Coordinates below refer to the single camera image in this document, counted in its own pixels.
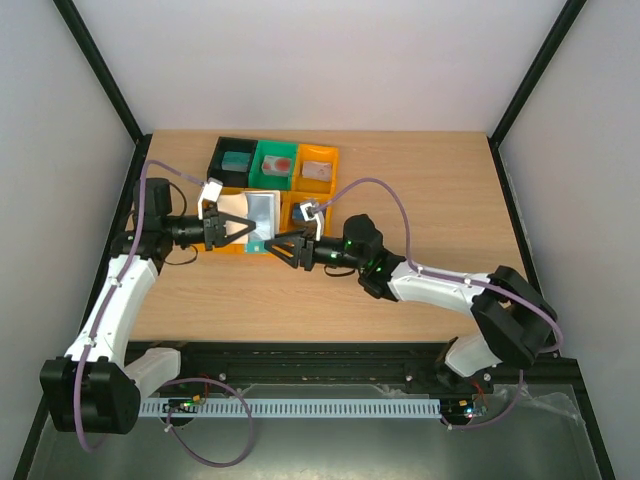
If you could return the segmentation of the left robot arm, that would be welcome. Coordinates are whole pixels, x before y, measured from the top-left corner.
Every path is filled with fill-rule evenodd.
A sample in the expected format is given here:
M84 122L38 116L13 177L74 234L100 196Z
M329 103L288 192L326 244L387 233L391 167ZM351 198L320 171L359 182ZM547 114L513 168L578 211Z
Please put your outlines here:
M55 428L61 432L126 434L141 403L181 369L171 348L148 350L132 363L125 354L146 295L174 247L211 251L254 230L255 224L218 205L220 181L203 184L194 215L173 212L171 183L137 183L127 230L110 247L108 270L94 307L65 354L48 360L40 383Z

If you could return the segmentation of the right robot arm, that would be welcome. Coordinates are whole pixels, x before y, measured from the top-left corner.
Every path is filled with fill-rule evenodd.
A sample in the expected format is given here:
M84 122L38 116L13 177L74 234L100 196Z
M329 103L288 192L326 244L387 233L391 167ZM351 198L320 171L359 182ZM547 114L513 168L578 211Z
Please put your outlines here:
M366 214L349 217L340 237L296 230L266 241L265 248L293 268L354 270L359 285L376 299L425 303L472 318L477 333L450 341L436 367L438 384L450 392L494 365L529 369L553 334L556 314L516 270L500 266L490 274L470 274L411 264L384 247Z

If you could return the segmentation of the teal green credit card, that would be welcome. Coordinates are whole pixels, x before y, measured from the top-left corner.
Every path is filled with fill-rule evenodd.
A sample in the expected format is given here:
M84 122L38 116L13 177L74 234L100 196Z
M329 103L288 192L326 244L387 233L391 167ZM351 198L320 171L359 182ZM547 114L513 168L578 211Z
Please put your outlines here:
M245 253L251 255L268 254L268 251L265 248L265 240L249 241L245 245Z

